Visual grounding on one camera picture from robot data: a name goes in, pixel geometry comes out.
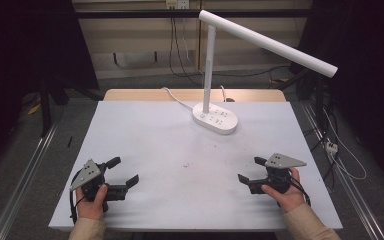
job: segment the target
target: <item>forearm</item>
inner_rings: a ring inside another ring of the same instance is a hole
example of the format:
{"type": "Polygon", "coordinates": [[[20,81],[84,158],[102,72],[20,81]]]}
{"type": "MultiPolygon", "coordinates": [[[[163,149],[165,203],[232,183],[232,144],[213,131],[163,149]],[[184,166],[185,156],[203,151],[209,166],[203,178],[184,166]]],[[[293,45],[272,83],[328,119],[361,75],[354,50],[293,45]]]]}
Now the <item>forearm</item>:
{"type": "Polygon", "coordinates": [[[284,217],[288,231],[294,239],[340,239],[305,203],[286,213],[284,217]]]}
{"type": "Polygon", "coordinates": [[[70,233],[70,240],[101,240],[104,239],[105,222],[89,218],[79,218],[70,233]]]}

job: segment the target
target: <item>black pen on floor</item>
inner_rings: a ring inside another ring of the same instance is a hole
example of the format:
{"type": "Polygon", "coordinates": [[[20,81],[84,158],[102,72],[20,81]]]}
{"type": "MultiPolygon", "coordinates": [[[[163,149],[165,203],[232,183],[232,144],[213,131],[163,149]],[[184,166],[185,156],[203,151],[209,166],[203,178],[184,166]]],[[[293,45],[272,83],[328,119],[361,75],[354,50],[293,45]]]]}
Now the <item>black pen on floor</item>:
{"type": "Polygon", "coordinates": [[[68,141],[67,148],[71,146],[71,141],[73,141],[73,136],[70,137],[70,141],[68,141]]]}

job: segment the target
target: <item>lamp base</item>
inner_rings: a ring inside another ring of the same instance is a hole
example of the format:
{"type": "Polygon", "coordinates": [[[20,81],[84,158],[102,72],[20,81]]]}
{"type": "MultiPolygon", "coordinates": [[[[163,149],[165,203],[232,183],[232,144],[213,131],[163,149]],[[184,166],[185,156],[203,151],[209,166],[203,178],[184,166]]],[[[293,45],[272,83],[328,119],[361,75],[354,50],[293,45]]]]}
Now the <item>lamp base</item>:
{"type": "Polygon", "coordinates": [[[238,125],[238,117],[222,107],[210,103],[208,113],[203,111],[203,103],[198,103],[193,107],[193,120],[213,132],[228,135],[235,131],[238,125]]]}

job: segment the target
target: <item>white tabletop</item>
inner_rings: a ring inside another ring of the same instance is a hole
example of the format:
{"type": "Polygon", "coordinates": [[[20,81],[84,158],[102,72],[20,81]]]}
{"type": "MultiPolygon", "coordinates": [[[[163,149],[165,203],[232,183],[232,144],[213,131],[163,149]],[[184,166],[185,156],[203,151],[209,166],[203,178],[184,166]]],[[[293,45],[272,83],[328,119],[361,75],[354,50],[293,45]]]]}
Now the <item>white tabletop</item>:
{"type": "Polygon", "coordinates": [[[88,159],[121,157],[106,182],[125,184],[139,174],[125,201],[108,202],[108,228],[125,231],[275,231],[284,229],[282,210],[267,195],[251,195],[237,174],[266,177],[254,157],[281,153],[307,163],[301,183],[312,208],[330,228],[339,217],[300,130],[284,103],[216,103],[239,118],[236,131],[219,135],[197,125],[177,102],[100,102],[85,137],[51,228],[70,230],[68,187],[88,159]]]}

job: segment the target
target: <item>desk lamp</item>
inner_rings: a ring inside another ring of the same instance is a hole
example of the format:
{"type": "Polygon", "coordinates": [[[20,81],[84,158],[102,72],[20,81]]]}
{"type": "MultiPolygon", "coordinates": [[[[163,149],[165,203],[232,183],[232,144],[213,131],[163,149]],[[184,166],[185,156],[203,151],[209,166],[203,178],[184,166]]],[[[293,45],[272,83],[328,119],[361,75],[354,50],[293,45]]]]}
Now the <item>desk lamp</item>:
{"type": "Polygon", "coordinates": [[[199,19],[208,23],[207,57],[205,63],[204,101],[193,107],[193,119],[197,124],[219,134],[227,135],[235,131],[238,124],[238,118],[233,112],[214,104],[210,104],[216,28],[220,28],[246,41],[254,43],[257,46],[274,52],[327,77],[333,77],[338,70],[338,68],[333,65],[205,10],[200,12],[199,19]]]}

